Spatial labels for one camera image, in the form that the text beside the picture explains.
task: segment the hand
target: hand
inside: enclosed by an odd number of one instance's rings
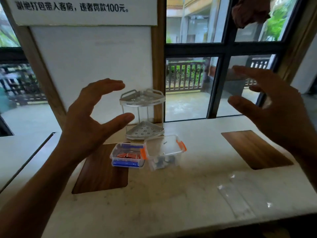
[[[255,79],[257,85],[250,89],[267,93],[272,103],[262,109],[243,97],[232,96],[228,99],[229,104],[247,116],[270,140],[293,155],[308,149],[316,150],[317,134],[298,90],[267,69],[234,66],[233,70],[237,75]]]
[[[78,164],[115,132],[123,129],[134,119],[131,113],[122,114],[105,124],[93,120],[90,115],[101,97],[122,90],[125,84],[119,80],[104,79],[89,84],[81,90],[77,100],[69,107],[66,123],[57,149]]]

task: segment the transparent storage box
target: transparent storage box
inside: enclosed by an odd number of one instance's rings
[[[178,165],[182,153],[186,152],[185,144],[177,135],[161,136],[145,140],[145,159],[152,171],[169,165]]]
[[[144,166],[144,145],[118,143],[111,152],[112,166],[142,168]]]

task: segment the wooden trim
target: wooden trim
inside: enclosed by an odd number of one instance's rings
[[[11,27],[13,28],[18,41],[26,55],[26,58],[36,75],[36,79],[38,80],[41,89],[46,95],[47,101],[58,121],[58,124],[61,126],[61,128],[63,128],[66,120],[66,110],[53,84],[46,64],[37,47],[36,41],[34,40],[32,32],[29,27],[18,26],[15,23],[6,0],[1,0],[1,4],[11,24]]]
[[[293,81],[316,32],[317,0],[308,0],[277,72],[287,83]]]
[[[165,59],[164,45],[166,43],[166,0],[158,0],[158,25],[151,27],[152,34],[152,68],[153,89],[165,95]],[[162,105],[154,106],[154,123],[162,123]]]

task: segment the person's right hand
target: person's right hand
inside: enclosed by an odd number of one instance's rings
[[[272,103],[262,109],[243,97],[232,96],[228,99],[229,104],[247,116],[270,140],[293,155],[316,150],[317,133],[297,89],[267,69],[234,66],[233,70],[238,75],[245,74],[256,80],[257,85],[250,89],[265,92]]]

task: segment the white sign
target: white sign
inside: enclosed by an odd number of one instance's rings
[[[156,26],[157,0],[7,0],[18,25]]]

